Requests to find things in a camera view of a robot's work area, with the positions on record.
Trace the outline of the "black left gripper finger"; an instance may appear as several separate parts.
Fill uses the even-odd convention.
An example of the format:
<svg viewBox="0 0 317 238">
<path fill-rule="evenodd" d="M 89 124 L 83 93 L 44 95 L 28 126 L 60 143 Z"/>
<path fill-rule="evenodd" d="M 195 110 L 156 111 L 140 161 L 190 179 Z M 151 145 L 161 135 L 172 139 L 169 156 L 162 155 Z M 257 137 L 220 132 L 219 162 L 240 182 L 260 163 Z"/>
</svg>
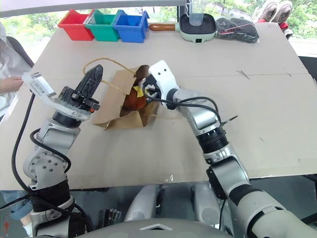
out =
<svg viewBox="0 0 317 238">
<path fill-rule="evenodd" d="M 83 90 L 85 88 L 85 85 L 86 85 L 86 75 L 84 74 L 83 78 L 81 79 L 81 81 L 79 82 L 79 84 L 77 85 L 76 87 L 76 92 L 78 94 L 82 94 L 83 93 Z"/>
<path fill-rule="evenodd" d="M 98 64 L 86 73 L 86 85 L 81 96 L 92 98 L 103 76 L 103 67 Z"/>
</svg>

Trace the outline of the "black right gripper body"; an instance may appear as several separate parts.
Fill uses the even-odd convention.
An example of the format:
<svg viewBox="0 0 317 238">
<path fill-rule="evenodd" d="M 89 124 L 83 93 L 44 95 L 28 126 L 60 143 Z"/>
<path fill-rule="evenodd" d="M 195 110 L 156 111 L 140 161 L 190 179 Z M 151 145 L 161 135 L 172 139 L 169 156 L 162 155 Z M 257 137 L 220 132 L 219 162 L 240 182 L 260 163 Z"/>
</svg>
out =
<svg viewBox="0 0 317 238">
<path fill-rule="evenodd" d="M 149 100 L 161 99 L 161 91 L 158 87 L 157 81 L 151 74 L 143 81 L 143 94 Z"/>
</svg>

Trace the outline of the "person's bare hand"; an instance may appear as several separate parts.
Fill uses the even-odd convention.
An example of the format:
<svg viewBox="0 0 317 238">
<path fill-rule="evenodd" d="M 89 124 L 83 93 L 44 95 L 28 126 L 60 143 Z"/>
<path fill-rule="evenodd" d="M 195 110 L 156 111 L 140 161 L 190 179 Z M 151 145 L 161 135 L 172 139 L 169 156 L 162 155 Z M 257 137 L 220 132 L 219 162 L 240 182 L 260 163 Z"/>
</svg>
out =
<svg viewBox="0 0 317 238">
<path fill-rule="evenodd" d="M 13 76 L 0 80 L 0 93 L 17 92 L 23 84 L 21 76 Z"/>
</svg>

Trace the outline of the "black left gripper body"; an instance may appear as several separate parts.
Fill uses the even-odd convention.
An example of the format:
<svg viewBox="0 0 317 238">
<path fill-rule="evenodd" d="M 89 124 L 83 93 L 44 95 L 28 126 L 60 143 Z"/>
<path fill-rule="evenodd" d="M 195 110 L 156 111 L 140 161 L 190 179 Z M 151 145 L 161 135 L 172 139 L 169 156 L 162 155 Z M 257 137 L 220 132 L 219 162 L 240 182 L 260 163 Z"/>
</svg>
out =
<svg viewBox="0 0 317 238">
<path fill-rule="evenodd" d="M 88 89 L 87 86 L 84 89 L 71 89 L 65 86 L 60 92 L 58 98 L 71 106 L 78 109 L 85 110 L 87 112 L 94 112 L 99 110 L 99 101 L 92 98 L 95 89 Z"/>
</svg>

